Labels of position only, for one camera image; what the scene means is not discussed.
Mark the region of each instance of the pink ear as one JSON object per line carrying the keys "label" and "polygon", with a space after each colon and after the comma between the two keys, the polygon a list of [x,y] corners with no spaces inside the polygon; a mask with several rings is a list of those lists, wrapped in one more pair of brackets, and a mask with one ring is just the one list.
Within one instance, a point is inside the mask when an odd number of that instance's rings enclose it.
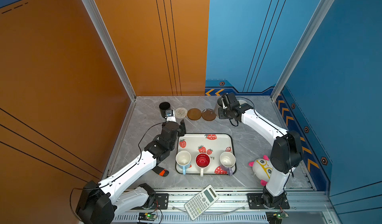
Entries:
{"label": "pink ear", "polygon": [[262,179],[261,179],[261,181],[260,181],[260,184],[261,184],[262,186],[265,186],[267,183],[268,183],[267,181],[264,181],[264,180],[262,180]]}

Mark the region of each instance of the white tray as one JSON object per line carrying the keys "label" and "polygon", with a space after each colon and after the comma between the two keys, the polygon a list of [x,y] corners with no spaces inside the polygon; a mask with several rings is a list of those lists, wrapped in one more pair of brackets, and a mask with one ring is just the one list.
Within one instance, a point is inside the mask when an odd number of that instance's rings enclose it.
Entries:
{"label": "white tray", "polygon": [[[181,146],[181,140],[184,140],[186,142],[186,146],[183,148]],[[183,137],[179,137],[178,139],[178,152],[182,150],[186,150],[191,154],[191,167],[186,169],[186,174],[200,174],[200,169],[196,166],[195,163],[195,157],[196,155],[200,154],[201,152],[204,153],[204,149],[202,148],[201,151],[199,151],[199,147],[203,146],[206,148],[206,151],[209,149],[212,149],[212,153],[208,155],[210,156],[210,165],[204,169],[204,174],[215,174],[215,170],[217,167],[220,167],[220,169],[224,169],[222,164],[220,163],[220,155],[222,152],[230,151],[231,153],[234,153],[233,151],[233,142],[230,135],[227,134],[205,134],[205,133],[187,133]],[[183,174],[183,170],[179,168],[179,166],[176,164],[176,171],[180,174]],[[233,173],[236,172],[236,164],[232,167]]]}

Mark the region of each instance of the brown coaster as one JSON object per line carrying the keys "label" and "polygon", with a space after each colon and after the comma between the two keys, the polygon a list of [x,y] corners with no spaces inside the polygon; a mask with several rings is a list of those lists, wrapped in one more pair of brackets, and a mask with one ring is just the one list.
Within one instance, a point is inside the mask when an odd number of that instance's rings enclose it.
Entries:
{"label": "brown coaster", "polygon": [[202,117],[202,112],[197,108],[192,108],[187,112],[187,116],[192,121],[197,121]]}
{"label": "brown coaster", "polygon": [[213,121],[216,118],[216,114],[212,109],[205,109],[202,112],[202,117],[206,121]]}

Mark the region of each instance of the purple mug handle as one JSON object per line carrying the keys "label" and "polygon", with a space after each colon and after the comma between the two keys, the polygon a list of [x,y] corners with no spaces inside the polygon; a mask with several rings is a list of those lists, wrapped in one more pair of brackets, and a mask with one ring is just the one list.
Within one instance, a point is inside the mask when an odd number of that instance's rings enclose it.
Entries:
{"label": "purple mug handle", "polygon": [[232,176],[233,175],[232,168],[228,168],[228,172],[227,173],[228,173],[229,176]]}

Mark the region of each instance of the calculator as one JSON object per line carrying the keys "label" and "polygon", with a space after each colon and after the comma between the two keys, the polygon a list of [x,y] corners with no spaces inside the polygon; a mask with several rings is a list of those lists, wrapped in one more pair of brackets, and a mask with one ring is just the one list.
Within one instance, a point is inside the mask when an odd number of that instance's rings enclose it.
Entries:
{"label": "calculator", "polygon": [[203,189],[203,191],[191,198],[191,200],[189,200],[184,205],[184,207],[190,215],[191,220],[195,220],[218,199],[219,196],[217,195],[215,190],[212,188],[211,185],[208,185],[207,188]]}

